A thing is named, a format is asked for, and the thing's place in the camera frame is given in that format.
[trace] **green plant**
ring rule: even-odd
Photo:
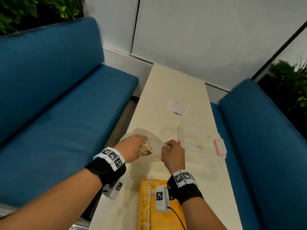
[[[82,2],[84,0],[0,0],[0,30],[4,33],[14,30],[12,24],[21,23],[25,15],[37,17],[38,4],[49,6],[64,19],[74,19]]]
[[[297,70],[296,66],[279,60],[270,64],[269,71],[275,80],[275,89],[288,104],[288,110],[301,108],[307,114],[307,61],[303,65],[301,61]]]

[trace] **black planter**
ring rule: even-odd
[[[83,14],[83,4],[81,3],[78,6],[79,14],[75,18],[82,18],[84,17]],[[13,24],[13,28],[17,31],[24,31],[29,30],[36,27],[42,27],[51,25],[54,23],[61,23],[68,20],[61,18],[60,14],[55,12],[53,9],[49,8],[45,5],[37,5],[37,18],[31,15],[24,16],[21,19],[21,23]],[[15,31],[8,30],[6,34],[11,34]]]
[[[275,87],[277,84],[275,79],[270,77],[268,74],[266,74],[257,84],[307,140],[307,115],[304,113],[305,109],[296,107],[289,110],[293,105],[293,103],[291,103],[292,100],[289,100],[290,91],[276,89]]]

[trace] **person's left hand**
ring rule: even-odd
[[[146,140],[146,136],[134,134],[120,141],[114,148],[121,153],[127,164],[140,157],[141,143]]]

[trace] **white table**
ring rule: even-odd
[[[179,116],[166,109],[168,101],[188,108],[189,115]],[[189,122],[216,131],[204,81],[154,64],[140,97],[128,131],[144,128],[162,141],[176,138],[176,128]],[[218,173],[204,166],[186,163],[201,190],[204,199],[228,230],[242,229],[226,164],[220,164]],[[168,180],[169,172],[163,162],[154,162],[150,168],[139,163],[127,165],[126,182],[116,200],[102,195],[89,230],[136,230],[138,189],[142,178]]]

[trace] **blue bench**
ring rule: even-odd
[[[93,18],[0,37],[0,203],[21,207],[105,145],[138,78],[103,60]]]
[[[307,142],[251,79],[211,104],[243,230],[307,229]]]

